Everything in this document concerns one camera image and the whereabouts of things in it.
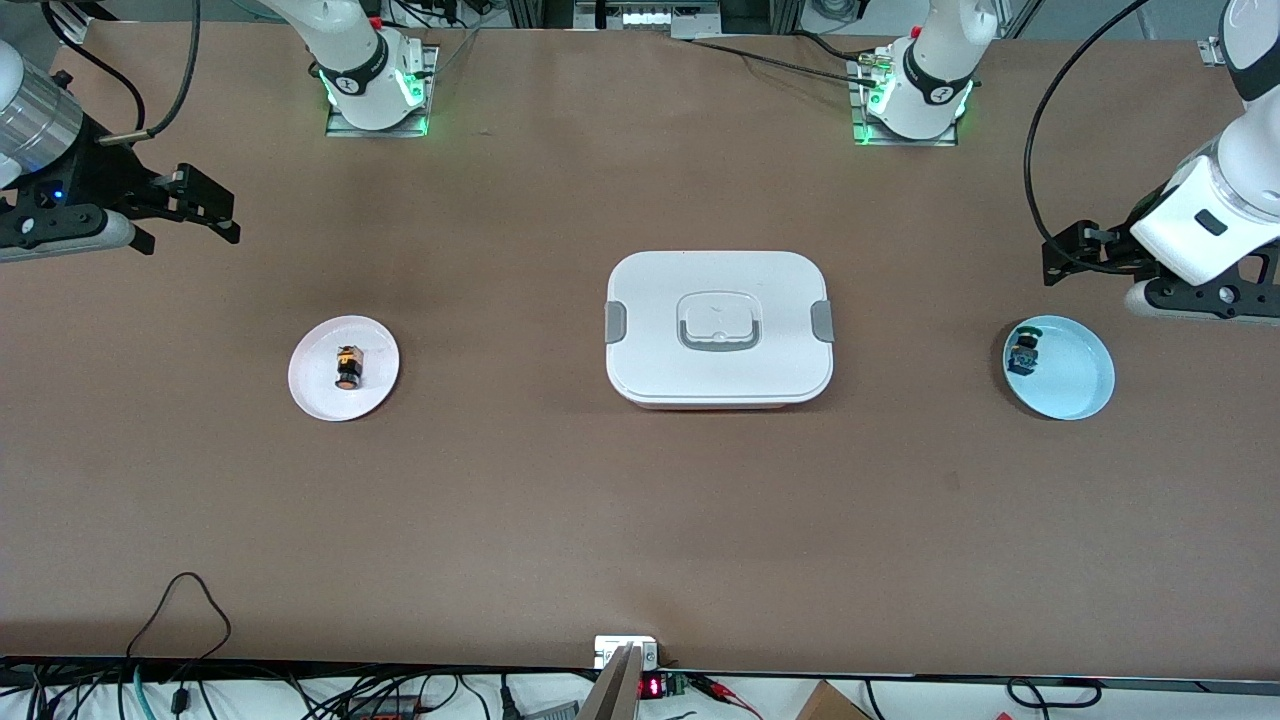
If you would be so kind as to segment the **small white mounting box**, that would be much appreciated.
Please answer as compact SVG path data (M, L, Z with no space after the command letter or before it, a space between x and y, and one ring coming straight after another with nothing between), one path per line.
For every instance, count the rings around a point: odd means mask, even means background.
M603 670L617 650L630 646L641 648L643 670L654 671L659 666L659 644L650 635L596 635L594 639L593 669Z

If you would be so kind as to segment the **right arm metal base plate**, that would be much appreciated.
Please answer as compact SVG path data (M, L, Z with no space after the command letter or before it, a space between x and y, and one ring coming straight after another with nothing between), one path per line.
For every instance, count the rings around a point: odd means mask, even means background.
M410 91L419 105L397 124L385 129L361 129L352 126L335 108L326 117L324 135L330 138L416 138L425 137L430 126L430 110L435 88L435 74L439 47L428 45L419 51L419 59L411 61L416 68L413 79L401 85Z

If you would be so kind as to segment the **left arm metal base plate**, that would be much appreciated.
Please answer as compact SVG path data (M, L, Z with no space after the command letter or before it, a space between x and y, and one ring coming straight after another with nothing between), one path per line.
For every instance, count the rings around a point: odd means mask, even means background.
M945 87L947 101L929 105L914 86L896 78L886 55L861 54L846 61L846 70L851 76L849 97L856 143L922 147L957 143L957 123L972 83L956 94Z

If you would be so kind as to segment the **grey electronics unit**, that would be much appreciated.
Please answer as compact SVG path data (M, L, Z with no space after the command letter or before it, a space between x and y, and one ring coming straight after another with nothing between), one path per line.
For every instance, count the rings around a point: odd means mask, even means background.
M718 0L573 0L571 27L700 38L721 33L722 14Z

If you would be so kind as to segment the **pale pink round plate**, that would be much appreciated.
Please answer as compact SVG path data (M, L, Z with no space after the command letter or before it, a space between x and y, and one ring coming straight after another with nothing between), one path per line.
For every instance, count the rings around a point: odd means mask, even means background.
M364 377L358 389L334 386L337 351L353 345L364 351ZM344 315L312 328L294 347L288 368L288 386L294 402L323 421L362 418L390 396L401 370L396 337L369 316Z

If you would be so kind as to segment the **grey aluminium post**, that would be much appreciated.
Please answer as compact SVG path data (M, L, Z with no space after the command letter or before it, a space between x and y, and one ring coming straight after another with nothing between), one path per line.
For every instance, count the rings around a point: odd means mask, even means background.
M644 643L617 646L575 720L636 720L645 657Z

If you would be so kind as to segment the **red clip lead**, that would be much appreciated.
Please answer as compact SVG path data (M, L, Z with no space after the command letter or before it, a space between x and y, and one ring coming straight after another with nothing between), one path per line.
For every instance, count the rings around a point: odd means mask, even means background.
M740 708L745 712L749 712L754 717L754 720L765 720L750 703L740 698L727 685L712 680L709 676L695 673L689 673L686 675L686 679L691 688L704 694L705 697L716 702L728 705L735 708Z

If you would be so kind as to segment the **green push button switch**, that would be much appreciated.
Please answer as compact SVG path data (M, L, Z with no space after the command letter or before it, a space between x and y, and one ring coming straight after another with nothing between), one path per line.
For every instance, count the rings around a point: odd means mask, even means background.
M1006 372L1014 375L1030 375L1038 368L1038 345L1043 331L1033 325L1020 325L1011 334L1006 348Z

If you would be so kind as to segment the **brown cardboard piece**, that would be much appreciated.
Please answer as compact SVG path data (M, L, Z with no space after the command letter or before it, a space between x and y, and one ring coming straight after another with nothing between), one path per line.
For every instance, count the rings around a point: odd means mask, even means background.
M818 680L795 720L876 720L827 680Z

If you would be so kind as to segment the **light blue round plate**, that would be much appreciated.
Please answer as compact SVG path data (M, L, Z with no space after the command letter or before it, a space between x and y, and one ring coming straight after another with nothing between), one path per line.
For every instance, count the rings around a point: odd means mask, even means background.
M1030 375L1006 372L1006 348L1020 325L1043 331L1038 368ZM1116 383L1114 360L1102 340L1079 322L1038 315L1016 324L1004 341L1000 365L1014 397L1030 411L1059 421L1079 421L1100 413Z

